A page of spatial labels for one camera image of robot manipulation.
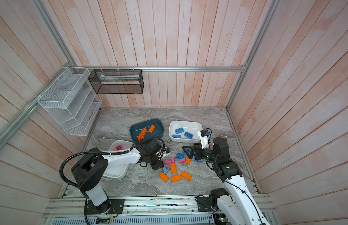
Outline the long orange lego stack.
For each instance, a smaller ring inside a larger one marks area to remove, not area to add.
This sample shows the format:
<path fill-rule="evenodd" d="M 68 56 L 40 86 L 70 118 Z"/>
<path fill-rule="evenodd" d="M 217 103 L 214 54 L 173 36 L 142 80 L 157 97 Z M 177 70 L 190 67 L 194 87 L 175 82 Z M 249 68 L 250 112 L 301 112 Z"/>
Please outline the long orange lego stack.
<path fill-rule="evenodd" d="M 140 129 L 140 133 L 139 133 L 139 135 L 137 136 L 137 140 L 138 140 L 138 141 L 144 140 L 145 135 L 146 135 L 147 132 L 148 132 L 147 128 L 142 128 L 142 129 Z"/>

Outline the orange lego brick top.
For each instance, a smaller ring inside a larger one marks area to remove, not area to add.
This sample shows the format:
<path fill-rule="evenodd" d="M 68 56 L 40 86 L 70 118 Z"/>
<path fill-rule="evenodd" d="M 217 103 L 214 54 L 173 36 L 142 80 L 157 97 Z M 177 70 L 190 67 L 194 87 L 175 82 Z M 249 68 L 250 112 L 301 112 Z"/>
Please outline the orange lego brick top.
<path fill-rule="evenodd" d="M 149 133 L 153 133 L 153 131 L 155 130 L 155 126 L 154 125 L 151 125 L 148 132 Z"/>

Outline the orange lego brick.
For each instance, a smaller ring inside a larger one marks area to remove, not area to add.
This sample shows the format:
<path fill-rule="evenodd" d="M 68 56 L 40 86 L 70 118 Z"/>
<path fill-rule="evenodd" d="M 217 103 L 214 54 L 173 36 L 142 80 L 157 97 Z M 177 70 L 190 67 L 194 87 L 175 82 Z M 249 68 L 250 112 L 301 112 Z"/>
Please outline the orange lego brick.
<path fill-rule="evenodd" d="M 177 168 L 175 164 L 170 164 L 170 169 L 172 174 L 176 174 L 177 173 Z"/>
<path fill-rule="evenodd" d="M 192 176 L 191 176 L 190 174 L 188 174 L 186 171 L 183 171 L 183 172 L 181 173 L 181 176 L 182 176 L 183 178 L 185 178 L 186 180 L 188 180 L 188 181 L 190 181 L 190 180 L 192 179 Z"/>
<path fill-rule="evenodd" d="M 159 177 L 160 177 L 164 182 L 168 182 L 168 181 L 169 181 L 169 177 L 168 177 L 164 172 L 160 172 Z"/>
<path fill-rule="evenodd" d="M 155 126 L 154 125 L 151 125 L 148 132 L 149 133 L 153 133 L 153 131 L 155 130 Z"/>
<path fill-rule="evenodd" d="M 191 164 L 191 160 L 188 157 L 186 157 L 185 163 L 190 165 Z"/>
<path fill-rule="evenodd" d="M 182 176 L 180 174 L 171 176 L 171 181 L 172 182 L 177 182 L 177 181 L 181 181 L 181 180 L 182 180 Z"/>

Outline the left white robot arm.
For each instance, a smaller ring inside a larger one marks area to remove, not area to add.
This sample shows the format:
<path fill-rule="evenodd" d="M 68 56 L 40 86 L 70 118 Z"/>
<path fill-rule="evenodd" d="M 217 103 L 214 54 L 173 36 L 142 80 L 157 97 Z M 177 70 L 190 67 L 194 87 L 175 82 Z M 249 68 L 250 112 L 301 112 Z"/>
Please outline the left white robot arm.
<path fill-rule="evenodd" d="M 115 144 L 121 144 L 123 149 L 100 151 L 92 148 L 83 152 L 83 157 L 71 169 L 77 188 L 96 208 L 108 208 L 109 204 L 108 196 L 100 186 L 104 175 L 111 176 L 113 172 L 123 175 L 121 169 L 130 164 L 144 163 L 145 167 L 150 165 L 153 170 L 159 170 L 164 167 L 163 158 L 170 154 L 164 141 L 157 138 L 137 144 L 120 140 Z"/>

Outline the orange lego brick upright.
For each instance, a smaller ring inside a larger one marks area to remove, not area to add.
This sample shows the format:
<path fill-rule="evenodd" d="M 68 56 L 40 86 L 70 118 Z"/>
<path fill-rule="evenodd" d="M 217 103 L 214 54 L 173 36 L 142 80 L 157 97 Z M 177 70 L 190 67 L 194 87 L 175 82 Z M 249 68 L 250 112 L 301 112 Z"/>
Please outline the orange lego brick upright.
<path fill-rule="evenodd" d="M 191 164 L 191 160 L 188 157 L 186 157 L 185 163 L 190 165 Z"/>

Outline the teal plastic bin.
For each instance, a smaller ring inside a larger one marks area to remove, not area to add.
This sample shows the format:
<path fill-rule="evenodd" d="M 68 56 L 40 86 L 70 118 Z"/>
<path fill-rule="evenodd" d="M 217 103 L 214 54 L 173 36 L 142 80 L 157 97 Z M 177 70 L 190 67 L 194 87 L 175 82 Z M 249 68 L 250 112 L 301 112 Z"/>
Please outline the teal plastic bin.
<path fill-rule="evenodd" d="M 164 127 L 159 119 L 150 119 L 130 127 L 131 139 L 134 143 L 144 142 L 153 138 L 162 138 Z"/>

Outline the white bin back right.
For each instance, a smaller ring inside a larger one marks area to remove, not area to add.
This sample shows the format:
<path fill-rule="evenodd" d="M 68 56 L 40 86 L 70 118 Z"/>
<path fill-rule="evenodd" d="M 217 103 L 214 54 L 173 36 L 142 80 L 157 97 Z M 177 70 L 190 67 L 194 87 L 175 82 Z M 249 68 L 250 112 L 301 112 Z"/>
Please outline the white bin back right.
<path fill-rule="evenodd" d="M 199 143 L 203 126 L 198 122 L 172 121 L 169 125 L 169 137 L 174 142 Z"/>

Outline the white bin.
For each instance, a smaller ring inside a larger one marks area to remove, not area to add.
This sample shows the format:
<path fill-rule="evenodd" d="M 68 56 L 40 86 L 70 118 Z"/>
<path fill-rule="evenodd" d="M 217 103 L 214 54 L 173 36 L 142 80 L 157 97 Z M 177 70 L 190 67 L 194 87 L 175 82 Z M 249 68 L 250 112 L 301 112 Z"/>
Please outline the white bin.
<path fill-rule="evenodd" d="M 172 121 L 169 125 L 169 137 L 174 142 L 199 143 L 203 126 L 198 122 Z"/>
<path fill-rule="evenodd" d="M 133 145 L 133 143 L 129 141 L 117 140 L 111 144 L 108 151 L 110 152 L 118 151 L 116 147 L 119 145 L 122 146 L 122 150 L 126 150 L 126 149 L 129 149 Z M 106 168 L 106 171 L 103 174 L 104 177 L 113 178 L 113 179 L 121 179 L 126 175 L 126 172 L 129 168 L 129 164 L 109 168 L 110 165 L 111 164 L 108 164 L 108 167 Z"/>

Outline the orange lego brick centre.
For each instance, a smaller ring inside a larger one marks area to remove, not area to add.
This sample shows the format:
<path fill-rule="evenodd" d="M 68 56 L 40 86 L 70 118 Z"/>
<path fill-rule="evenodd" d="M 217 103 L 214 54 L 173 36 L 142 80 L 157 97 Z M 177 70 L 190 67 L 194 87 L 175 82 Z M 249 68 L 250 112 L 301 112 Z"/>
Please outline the orange lego brick centre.
<path fill-rule="evenodd" d="M 175 164 L 170 164 L 170 169 L 172 174 L 176 174 L 177 173 L 177 168 Z"/>

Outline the orange lego brick bottom left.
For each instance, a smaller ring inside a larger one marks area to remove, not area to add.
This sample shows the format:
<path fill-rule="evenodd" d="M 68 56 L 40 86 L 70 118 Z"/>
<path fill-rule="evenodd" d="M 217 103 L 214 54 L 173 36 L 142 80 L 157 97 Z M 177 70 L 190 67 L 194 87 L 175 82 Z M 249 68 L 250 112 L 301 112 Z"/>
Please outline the orange lego brick bottom left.
<path fill-rule="evenodd" d="M 164 182 L 168 182 L 168 181 L 169 181 L 169 177 L 168 177 L 164 172 L 160 172 L 159 177 L 160 177 Z"/>

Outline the orange lego brick bottom middle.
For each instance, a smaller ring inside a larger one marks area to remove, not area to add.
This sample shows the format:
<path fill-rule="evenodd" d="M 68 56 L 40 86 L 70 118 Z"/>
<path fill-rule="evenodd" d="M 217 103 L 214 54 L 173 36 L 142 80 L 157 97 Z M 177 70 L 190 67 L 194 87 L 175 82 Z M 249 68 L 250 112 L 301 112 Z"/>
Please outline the orange lego brick bottom middle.
<path fill-rule="evenodd" d="M 182 176 L 180 174 L 171 176 L 171 181 L 172 182 L 177 182 L 177 181 L 181 181 L 181 180 L 182 180 Z"/>

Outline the white bin left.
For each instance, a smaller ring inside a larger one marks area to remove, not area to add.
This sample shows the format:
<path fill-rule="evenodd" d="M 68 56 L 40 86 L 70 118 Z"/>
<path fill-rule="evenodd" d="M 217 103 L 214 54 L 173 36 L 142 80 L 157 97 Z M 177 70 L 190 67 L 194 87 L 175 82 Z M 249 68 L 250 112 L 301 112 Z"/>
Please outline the white bin left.
<path fill-rule="evenodd" d="M 111 144 L 108 151 L 110 152 L 118 151 L 116 147 L 119 145 L 122 146 L 122 150 L 126 150 L 126 149 L 129 149 L 133 145 L 133 143 L 129 141 L 117 140 Z M 113 179 L 121 179 L 126 175 L 126 172 L 129 168 L 129 164 L 109 168 L 110 165 L 111 164 L 108 164 L 108 167 L 106 168 L 106 171 L 103 174 L 104 177 L 113 178 Z"/>

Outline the black mesh basket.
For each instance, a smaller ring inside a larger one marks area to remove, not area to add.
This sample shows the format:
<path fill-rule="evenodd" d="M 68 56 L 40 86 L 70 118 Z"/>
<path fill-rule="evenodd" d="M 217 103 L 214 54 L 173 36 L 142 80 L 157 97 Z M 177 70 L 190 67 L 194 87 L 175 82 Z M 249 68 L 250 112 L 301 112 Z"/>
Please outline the black mesh basket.
<path fill-rule="evenodd" d="M 94 69 L 88 80 L 97 94 L 142 94 L 145 86 L 140 69 Z"/>

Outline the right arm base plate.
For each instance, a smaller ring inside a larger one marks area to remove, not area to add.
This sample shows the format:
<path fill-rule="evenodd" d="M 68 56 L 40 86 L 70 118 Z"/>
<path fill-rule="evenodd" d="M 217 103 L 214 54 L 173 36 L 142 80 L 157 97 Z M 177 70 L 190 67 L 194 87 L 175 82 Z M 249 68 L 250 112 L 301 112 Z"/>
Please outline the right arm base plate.
<path fill-rule="evenodd" d="M 203 195 L 199 195 L 195 197 L 195 201 L 197 203 L 197 209 L 199 212 L 214 212 L 219 210 L 216 198 L 212 196 L 205 197 Z"/>

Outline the aluminium front rail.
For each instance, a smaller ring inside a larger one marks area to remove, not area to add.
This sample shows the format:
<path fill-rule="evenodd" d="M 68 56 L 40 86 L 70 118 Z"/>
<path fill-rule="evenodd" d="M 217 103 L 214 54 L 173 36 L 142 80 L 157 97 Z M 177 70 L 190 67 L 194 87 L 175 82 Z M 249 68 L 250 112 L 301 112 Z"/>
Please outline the aluminium front rail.
<path fill-rule="evenodd" d="M 122 216 L 198 214 L 194 195 L 123 197 Z M 52 199 L 44 211 L 44 218 L 78 217 L 84 215 L 85 198 Z"/>

